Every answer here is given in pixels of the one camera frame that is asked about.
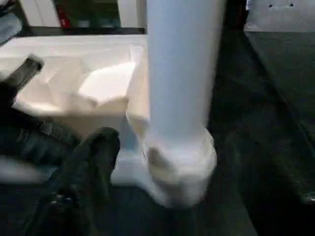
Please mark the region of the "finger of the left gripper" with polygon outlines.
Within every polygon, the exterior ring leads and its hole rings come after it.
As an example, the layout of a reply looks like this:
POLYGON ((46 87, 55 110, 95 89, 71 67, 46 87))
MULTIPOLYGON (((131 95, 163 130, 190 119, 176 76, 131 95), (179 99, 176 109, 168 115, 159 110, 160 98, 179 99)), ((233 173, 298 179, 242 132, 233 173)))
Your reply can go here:
POLYGON ((19 91, 28 84, 35 75, 41 72, 44 62, 35 57, 26 58, 23 63, 6 78, 6 87, 11 91, 19 91))

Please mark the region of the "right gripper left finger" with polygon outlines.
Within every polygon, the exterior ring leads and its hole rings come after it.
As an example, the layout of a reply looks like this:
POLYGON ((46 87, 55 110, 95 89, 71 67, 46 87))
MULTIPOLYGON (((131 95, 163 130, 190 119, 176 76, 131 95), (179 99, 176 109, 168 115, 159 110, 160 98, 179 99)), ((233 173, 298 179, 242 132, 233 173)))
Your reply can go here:
POLYGON ((119 150, 114 128, 100 128, 83 140, 40 191, 41 198, 24 223, 24 235, 109 235, 105 218, 119 150))

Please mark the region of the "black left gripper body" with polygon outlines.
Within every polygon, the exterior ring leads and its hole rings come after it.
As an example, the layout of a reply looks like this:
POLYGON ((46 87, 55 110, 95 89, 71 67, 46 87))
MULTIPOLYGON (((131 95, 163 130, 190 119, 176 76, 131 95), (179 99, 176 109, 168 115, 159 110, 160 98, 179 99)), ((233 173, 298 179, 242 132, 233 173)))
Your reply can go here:
POLYGON ((18 88, 0 84, 0 153, 35 165, 58 166, 79 145, 80 138, 50 119, 12 107, 18 88))

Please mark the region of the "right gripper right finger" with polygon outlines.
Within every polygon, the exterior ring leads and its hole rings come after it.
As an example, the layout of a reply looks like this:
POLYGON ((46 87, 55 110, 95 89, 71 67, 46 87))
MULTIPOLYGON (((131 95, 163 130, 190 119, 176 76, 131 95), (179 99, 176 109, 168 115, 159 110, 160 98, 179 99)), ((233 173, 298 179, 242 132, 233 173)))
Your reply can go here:
POLYGON ((218 150, 258 235, 314 235, 315 157, 304 142, 224 137, 218 150))

